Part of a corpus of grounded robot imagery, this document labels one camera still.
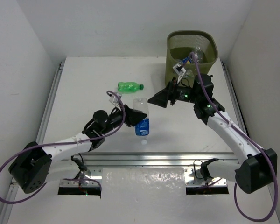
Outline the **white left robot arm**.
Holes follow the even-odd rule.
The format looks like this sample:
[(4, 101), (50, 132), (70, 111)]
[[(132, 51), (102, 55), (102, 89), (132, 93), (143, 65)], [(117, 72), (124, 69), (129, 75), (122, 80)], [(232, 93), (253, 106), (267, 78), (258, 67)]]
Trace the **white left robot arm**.
[(8, 171), (26, 194), (37, 191), (53, 180), (74, 179), (87, 170), (74, 155), (97, 149), (107, 136), (114, 134), (122, 125), (134, 127), (147, 118), (148, 113), (131, 109), (127, 105), (110, 114), (98, 110), (82, 132), (73, 137), (51, 144), (27, 144)]

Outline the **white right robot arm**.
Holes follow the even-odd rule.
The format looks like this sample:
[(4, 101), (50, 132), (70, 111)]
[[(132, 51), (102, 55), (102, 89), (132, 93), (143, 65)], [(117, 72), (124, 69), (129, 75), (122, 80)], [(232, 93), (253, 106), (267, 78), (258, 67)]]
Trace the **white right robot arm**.
[(192, 87), (178, 85), (173, 78), (166, 88), (154, 94), (148, 102), (163, 108), (168, 104), (174, 105), (177, 100), (193, 103), (197, 118), (221, 137), (238, 160), (233, 163), (218, 158), (209, 159), (200, 165), (198, 178), (209, 181), (221, 177), (251, 194), (273, 182), (272, 172), (277, 171), (277, 154), (271, 148), (261, 153), (258, 147), (246, 139), (245, 133), (213, 98), (213, 88), (211, 76), (207, 74), (196, 76)]

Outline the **clear bottle dark blue label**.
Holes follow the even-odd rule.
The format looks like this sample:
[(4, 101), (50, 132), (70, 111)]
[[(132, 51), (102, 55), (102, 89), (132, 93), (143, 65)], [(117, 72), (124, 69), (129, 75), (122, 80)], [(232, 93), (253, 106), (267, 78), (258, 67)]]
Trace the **clear bottle dark blue label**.
[(190, 57), (186, 57), (181, 60), (181, 64), (191, 64), (191, 63), (192, 63), (192, 59)]

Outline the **clear unlabelled bottle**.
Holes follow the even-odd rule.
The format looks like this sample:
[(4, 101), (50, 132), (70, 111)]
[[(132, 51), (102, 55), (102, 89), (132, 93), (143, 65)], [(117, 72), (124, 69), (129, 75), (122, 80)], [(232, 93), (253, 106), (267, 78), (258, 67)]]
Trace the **clear unlabelled bottle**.
[(204, 60), (203, 60), (203, 58), (204, 58), (204, 52), (202, 51), (202, 49), (201, 49), (200, 47), (195, 47), (195, 48), (193, 48), (192, 51), (193, 51), (194, 54), (195, 54), (195, 57), (196, 57), (197, 62), (198, 62), (198, 63), (203, 63), (203, 62), (204, 62)]

